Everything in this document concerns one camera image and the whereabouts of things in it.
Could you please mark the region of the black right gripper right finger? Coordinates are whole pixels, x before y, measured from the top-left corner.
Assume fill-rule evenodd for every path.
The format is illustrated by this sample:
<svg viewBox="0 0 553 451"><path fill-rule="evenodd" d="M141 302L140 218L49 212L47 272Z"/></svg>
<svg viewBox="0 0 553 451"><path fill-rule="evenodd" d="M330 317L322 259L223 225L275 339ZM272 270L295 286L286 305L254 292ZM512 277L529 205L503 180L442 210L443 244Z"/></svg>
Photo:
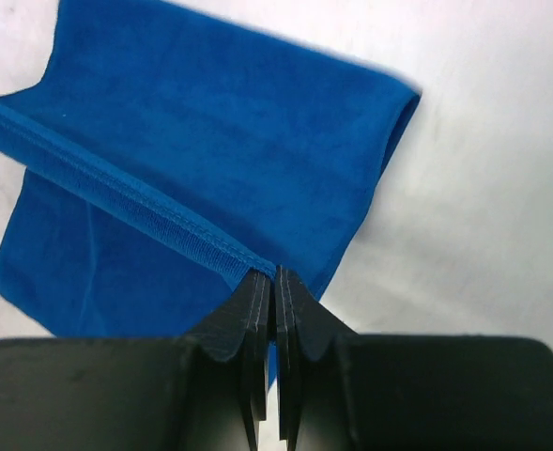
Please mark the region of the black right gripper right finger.
<svg viewBox="0 0 553 451"><path fill-rule="evenodd" d="M299 276L274 280L291 450L553 450L553 351L498 335L359 334Z"/></svg>

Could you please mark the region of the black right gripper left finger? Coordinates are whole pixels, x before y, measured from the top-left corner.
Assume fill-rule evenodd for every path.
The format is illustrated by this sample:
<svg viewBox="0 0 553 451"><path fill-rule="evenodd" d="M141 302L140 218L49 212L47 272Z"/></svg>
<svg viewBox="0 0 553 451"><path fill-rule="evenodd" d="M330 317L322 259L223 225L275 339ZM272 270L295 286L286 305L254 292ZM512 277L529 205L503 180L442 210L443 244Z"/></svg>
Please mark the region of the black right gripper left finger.
<svg viewBox="0 0 553 451"><path fill-rule="evenodd" d="M270 289L248 272L177 337L0 340L0 450L255 450Z"/></svg>

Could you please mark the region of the blue towel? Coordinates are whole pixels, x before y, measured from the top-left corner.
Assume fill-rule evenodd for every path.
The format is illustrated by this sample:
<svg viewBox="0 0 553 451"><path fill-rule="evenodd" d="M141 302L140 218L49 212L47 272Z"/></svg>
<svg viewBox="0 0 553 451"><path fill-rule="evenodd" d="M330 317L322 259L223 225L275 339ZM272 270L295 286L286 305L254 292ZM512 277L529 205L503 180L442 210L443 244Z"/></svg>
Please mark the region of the blue towel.
<svg viewBox="0 0 553 451"><path fill-rule="evenodd" d="M174 4L62 1L41 80L0 97L0 295L61 337L183 334L251 269L320 297L419 101Z"/></svg>

